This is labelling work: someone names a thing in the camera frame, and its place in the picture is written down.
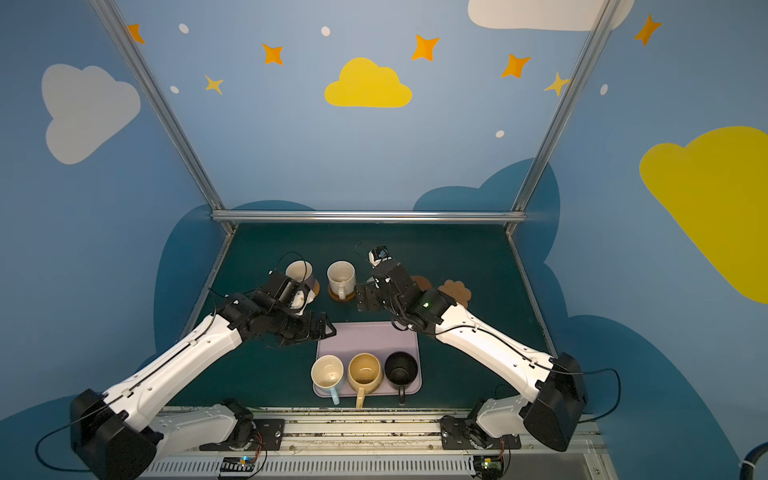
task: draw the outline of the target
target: yellow mug handle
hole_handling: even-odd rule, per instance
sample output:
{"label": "yellow mug handle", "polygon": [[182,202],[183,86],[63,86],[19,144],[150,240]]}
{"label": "yellow mug handle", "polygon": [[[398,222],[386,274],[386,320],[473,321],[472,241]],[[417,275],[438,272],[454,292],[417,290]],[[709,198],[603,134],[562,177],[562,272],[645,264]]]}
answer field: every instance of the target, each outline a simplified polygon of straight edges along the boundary
{"label": "yellow mug handle", "polygon": [[357,389],[357,403],[355,403],[356,409],[362,408],[362,401],[366,399],[366,390],[363,387]]}

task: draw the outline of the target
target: star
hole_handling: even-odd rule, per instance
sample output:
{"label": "star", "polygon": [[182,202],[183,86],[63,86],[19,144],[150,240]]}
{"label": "star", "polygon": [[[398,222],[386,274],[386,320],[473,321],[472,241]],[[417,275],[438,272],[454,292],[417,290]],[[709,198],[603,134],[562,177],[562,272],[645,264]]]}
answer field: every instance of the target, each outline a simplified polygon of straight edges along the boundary
{"label": "star", "polygon": [[139,35],[139,24],[136,25],[129,25],[128,31],[131,33],[131,37],[134,38],[135,41],[139,43],[144,43],[144,39]]}
{"label": "star", "polygon": [[283,64],[283,61],[280,60],[280,51],[283,50],[283,47],[268,47],[266,46],[266,43],[261,44],[264,47],[264,51],[266,52],[266,60],[264,60],[264,64],[268,63],[277,63],[279,65]]}
{"label": "star", "polygon": [[509,65],[507,65],[507,69],[502,73],[502,78],[508,75],[514,75],[515,77],[520,78],[520,75],[523,74],[523,67],[530,59],[531,57],[517,58],[514,55],[509,55]]}
{"label": "star", "polygon": [[563,89],[563,85],[567,84],[569,81],[571,81],[571,79],[566,78],[565,80],[563,80],[562,78],[560,78],[560,72],[554,74],[554,76],[556,77],[556,79],[554,80],[554,84],[546,87],[544,91],[554,90],[558,93],[558,97],[559,97],[561,90]]}
{"label": "star", "polygon": [[411,57],[411,60],[416,60],[417,58],[426,58],[429,61],[432,61],[432,49],[437,45],[439,38],[433,38],[432,40],[425,40],[424,38],[421,38],[420,36],[416,36],[416,51],[413,52],[413,56]]}
{"label": "star", "polygon": [[651,20],[650,15],[648,15],[648,20],[645,21],[645,26],[643,27],[642,30],[640,30],[640,33],[638,33],[634,39],[642,40],[643,45],[648,45],[648,40],[650,40],[650,36],[653,35],[656,29],[662,25],[663,24],[656,23],[653,20]]}
{"label": "star", "polygon": [[215,91],[219,92],[219,95],[223,95],[221,93],[221,90],[219,90],[219,85],[221,84],[221,82],[223,80],[213,81],[210,78],[208,78],[208,75],[205,76],[205,79],[208,80],[208,86],[205,87],[206,90],[215,90]]}

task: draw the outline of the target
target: yellow mug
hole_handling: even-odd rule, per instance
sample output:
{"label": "yellow mug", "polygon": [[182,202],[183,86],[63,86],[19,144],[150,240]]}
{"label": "yellow mug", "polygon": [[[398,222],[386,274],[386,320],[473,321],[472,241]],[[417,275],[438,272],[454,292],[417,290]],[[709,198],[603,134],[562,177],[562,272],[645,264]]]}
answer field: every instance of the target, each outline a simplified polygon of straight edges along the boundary
{"label": "yellow mug", "polygon": [[352,389],[357,392],[356,408],[362,408],[362,401],[366,398],[366,393],[375,392],[382,384],[383,378],[381,363],[375,355],[371,353],[355,355],[355,358],[349,362],[346,379]]}

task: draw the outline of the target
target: white cloud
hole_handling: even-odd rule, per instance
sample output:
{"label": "white cloud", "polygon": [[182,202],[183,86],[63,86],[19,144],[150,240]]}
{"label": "white cloud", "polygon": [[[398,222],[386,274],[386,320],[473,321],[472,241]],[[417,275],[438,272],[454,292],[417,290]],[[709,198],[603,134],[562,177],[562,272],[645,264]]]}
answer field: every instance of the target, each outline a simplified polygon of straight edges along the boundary
{"label": "white cloud", "polygon": [[133,120],[141,108],[136,89],[91,66],[51,65],[43,74],[43,101],[53,121],[48,149],[63,164],[85,160]]}
{"label": "white cloud", "polygon": [[[634,0],[620,0],[612,28],[629,15]],[[469,0],[469,18],[486,28],[589,31],[603,0]]]}

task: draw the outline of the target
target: yellow cloud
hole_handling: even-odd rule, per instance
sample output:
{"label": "yellow cloud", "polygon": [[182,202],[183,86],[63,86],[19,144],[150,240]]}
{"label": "yellow cloud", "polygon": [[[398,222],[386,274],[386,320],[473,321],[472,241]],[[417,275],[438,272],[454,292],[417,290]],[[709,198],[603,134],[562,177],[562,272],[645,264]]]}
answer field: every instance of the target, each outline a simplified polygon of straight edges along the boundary
{"label": "yellow cloud", "polygon": [[659,144],[640,175],[733,288],[768,303],[768,134],[725,127]]}
{"label": "yellow cloud", "polygon": [[326,100],[337,107],[402,107],[411,101],[411,89],[397,73],[379,67],[368,58],[353,58],[326,87]]}

